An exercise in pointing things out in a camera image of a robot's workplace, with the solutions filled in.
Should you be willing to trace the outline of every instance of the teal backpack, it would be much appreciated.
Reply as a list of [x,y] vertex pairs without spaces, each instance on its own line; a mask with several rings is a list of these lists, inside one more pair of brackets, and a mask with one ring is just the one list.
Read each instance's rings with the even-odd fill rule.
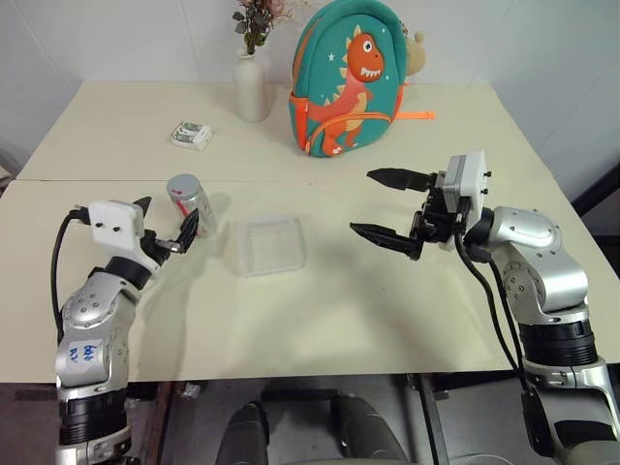
[[289,99],[297,144],[332,157],[379,138],[394,120],[407,72],[398,16],[378,0],[336,0],[301,33]]

